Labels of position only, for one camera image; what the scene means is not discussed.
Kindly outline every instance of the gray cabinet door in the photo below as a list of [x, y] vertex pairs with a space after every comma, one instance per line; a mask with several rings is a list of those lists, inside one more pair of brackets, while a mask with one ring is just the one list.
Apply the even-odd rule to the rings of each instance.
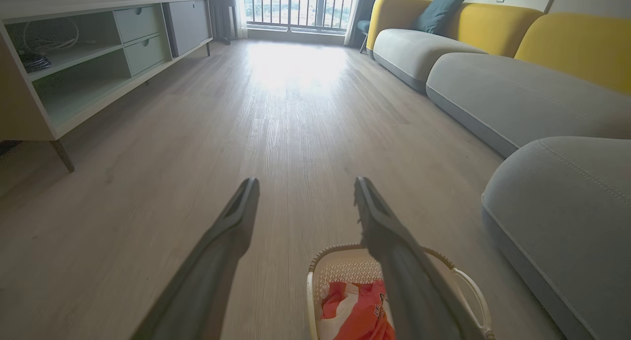
[[174, 57], [179, 57], [210, 38], [207, 1], [178, 1], [168, 5], [171, 18], [167, 21], [171, 23], [167, 25], [171, 30], [169, 34]]

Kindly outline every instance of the throw pillow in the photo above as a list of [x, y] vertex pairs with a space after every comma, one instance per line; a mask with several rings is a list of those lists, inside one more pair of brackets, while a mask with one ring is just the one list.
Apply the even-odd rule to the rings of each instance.
[[413, 30], [442, 34], [449, 20], [460, 7], [464, 0], [433, 0], [432, 3], [419, 16]]

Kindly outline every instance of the basket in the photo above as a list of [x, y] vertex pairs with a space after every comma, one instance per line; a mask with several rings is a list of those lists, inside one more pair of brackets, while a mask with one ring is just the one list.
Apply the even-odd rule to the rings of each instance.
[[[442, 254], [430, 248], [423, 248], [423, 250], [460, 298], [464, 308], [475, 320], [486, 339], [493, 340], [495, 336], [491, 331], [491, 313], [480, 288]], [[376, 279], [383, 279], [381, 265], [361, 244], [330, 246], [319, 252], [311, 261], [307, 275], [307, 316], [311, 340], [319, 339], [317, 322], [322, 317], [322, 292], [329, 282], [370, 283]], [[469, 297], [465, 297], [465, 292], [460, 288], [462, 285], [468, 286], [468, 290], [465, 289], [465, 291], [468, 291]], [[476, 308], [471, 308], [467, 301], [471, 298], [477, 302]], [[388, 322], [396, 330], [393, 320], [389, 319]]]

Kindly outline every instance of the floor plank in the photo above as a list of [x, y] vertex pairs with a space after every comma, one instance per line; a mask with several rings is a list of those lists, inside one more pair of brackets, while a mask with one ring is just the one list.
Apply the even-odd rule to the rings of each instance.
[[485, 233], [480, 194], [502, 158], [356, 50], [212, 44], [65, 139], [0, 159], [0, 333], [126, 340], [239, 182], [261, 180], [224, 339], [306, 339], [309, 262], [360, 240], [370, 177], [419, 243], [469, 273], [498, 339], [558, 330]]

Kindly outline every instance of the balcony railing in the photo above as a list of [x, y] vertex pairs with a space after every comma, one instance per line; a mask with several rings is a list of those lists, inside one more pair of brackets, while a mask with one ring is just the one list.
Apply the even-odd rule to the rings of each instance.
[[344, 33], [353, 0], [244, 0], [248, 26]]

